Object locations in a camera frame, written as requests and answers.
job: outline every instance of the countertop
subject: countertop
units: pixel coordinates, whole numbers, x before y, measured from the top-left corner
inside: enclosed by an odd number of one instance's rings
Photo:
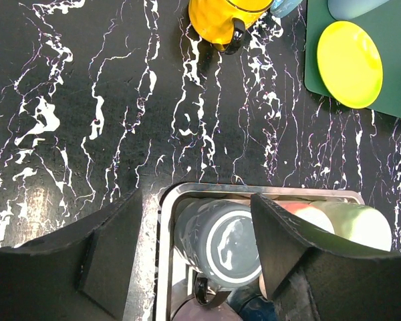
[[[187,4],[0,1],[0,247],[141,188],[131,320],[151,318],[158,205],[177,183],[353,190],[401,251],[401,119],[305,89],[305,2],[232,56]]]

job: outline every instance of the plate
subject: plate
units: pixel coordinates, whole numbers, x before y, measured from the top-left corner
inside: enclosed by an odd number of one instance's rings
[[[350,108],[365,108],[379,96],[383,67],[372,38],[355,23],[337,21],[321,34],[319,74],[333,97]]]

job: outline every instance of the mug handle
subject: mug handle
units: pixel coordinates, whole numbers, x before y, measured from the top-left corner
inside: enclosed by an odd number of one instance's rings
[[[245,37],[245,23],[238,19],[238,18],[233,18],[233,35],[232,35],[232,40],[230,43],[226,46],[219,44],[219,43],[214,43],[214,47],[221,52],[224,52],[227,55],[232,55],[236,51],[239,50],[239,48],[242,46],[242,41],[243,38]]]
[[[217,292],[211,301],[208,301],[208,278],[204,274],[197,274],[194,279],[194,296],[196,301],[203,307],[213,309],[223,304],[230,291]]]

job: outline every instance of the green mat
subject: green mat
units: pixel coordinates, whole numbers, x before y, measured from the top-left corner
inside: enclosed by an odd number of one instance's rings
[[[307,1],[305,86],[311,92],[330,97],[319,75],[316,49],[322,31],[334,21],[327,0]],[[401,0],[391,0],[352,22],[367,31],[383,63],[382,91],[368,108],[401,118]]]

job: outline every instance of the blue mug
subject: blue mug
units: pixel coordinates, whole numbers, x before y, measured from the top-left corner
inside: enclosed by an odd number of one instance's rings
[[[302,0],[274,0],[270,12],[276,18],[282,18],[292,12]]]

